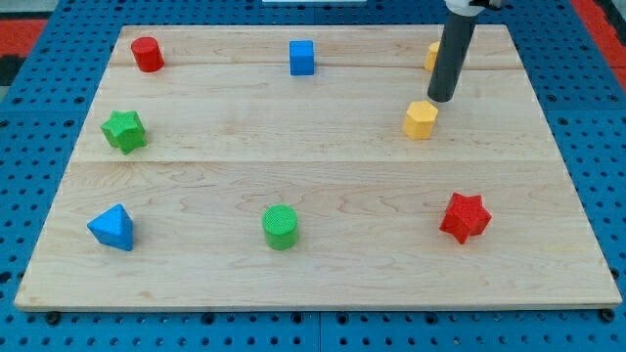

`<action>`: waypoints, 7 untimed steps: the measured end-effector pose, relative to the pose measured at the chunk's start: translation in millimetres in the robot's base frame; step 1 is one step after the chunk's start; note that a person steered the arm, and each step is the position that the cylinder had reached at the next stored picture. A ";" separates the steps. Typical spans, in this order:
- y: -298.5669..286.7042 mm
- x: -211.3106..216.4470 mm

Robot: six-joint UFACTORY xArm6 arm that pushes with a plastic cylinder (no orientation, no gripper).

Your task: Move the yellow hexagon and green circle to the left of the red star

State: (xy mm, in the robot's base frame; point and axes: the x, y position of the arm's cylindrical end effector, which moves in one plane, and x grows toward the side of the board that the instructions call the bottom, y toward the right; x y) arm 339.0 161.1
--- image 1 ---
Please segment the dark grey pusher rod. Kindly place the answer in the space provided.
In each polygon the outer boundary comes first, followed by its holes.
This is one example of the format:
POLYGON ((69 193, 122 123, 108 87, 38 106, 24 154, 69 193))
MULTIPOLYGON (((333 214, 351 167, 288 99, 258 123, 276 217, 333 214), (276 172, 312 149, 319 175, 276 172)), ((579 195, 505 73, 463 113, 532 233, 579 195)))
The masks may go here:
POLYGON ((477 16, 449 13, 427 90, 433 101, 446 103, 452 100, 476 22, 477 16))

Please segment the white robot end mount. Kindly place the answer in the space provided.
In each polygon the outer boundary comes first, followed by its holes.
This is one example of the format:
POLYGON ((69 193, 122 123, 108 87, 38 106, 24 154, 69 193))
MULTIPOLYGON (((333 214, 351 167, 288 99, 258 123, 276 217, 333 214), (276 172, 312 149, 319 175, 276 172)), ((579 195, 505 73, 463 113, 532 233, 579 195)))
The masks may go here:
POLYGON ((445 0, 447 9, 453 14, 464 17, 476 17, 485 9, 499 11, 503 0, 445 0))

